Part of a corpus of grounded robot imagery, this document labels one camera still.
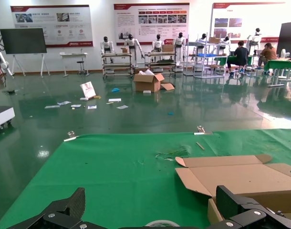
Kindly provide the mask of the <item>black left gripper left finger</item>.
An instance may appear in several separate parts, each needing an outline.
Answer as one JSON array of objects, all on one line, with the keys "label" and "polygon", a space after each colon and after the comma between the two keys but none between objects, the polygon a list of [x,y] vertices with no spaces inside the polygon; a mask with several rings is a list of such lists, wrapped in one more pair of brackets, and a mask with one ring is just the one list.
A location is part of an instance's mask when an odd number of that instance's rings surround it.
[{"label": "black left gripper left finger", "polygon": [[68,198],[51,202],[40,214],[10,226],[11,229],[96,229],[82,220],[86,208],[85,188],[79,187]]}]

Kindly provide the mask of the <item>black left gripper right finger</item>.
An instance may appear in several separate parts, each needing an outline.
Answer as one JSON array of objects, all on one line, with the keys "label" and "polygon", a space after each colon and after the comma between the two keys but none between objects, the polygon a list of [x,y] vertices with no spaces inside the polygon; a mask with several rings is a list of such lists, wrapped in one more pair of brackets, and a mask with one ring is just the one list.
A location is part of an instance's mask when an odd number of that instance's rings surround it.
[{"label": "black left gripper right finger", "polygon": [[216,205],[224,220],[209,229],[291,229],[291,219],[256,200],[233,194],[223,185],[216,188]]}]

